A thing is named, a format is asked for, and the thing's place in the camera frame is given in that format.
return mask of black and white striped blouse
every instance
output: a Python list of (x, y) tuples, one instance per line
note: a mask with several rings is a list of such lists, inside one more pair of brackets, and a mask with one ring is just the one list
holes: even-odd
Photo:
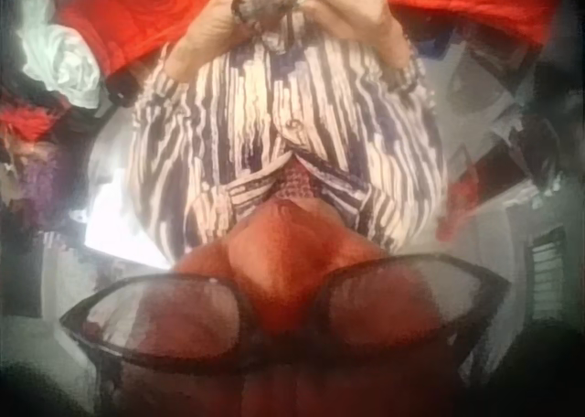
[(348, 227), (391, 252), (439, 203), (445, 168), (420, 62), (384, 68), (371, 48), (302, 16), (295, 34), (284, 54), (250, 42), (184, 84), (166, 77), (162, 56), (147, 81), (128, 187), (171, 262), (269, 198), (293, 157)]

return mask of red clothing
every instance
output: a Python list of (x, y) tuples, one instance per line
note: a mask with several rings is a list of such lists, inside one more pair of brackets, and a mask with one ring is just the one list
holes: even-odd
[(4, 90), (0, 97), (2, 97), (0, 126), (10, 126), (20, 138), (27, 141), (38, 140), (69, 108), (69, 106), (63, 106), (57, 110), (49, 110), (37, 107), (23, 102)]
[[(207, 1), (69, 0), (59, 8), (57, 18), (81, 33), (108, 76), (164, 43), (179, 39)], [(535, 43), (546, 41), (558, 1), (390, 0), (451, 10)]]

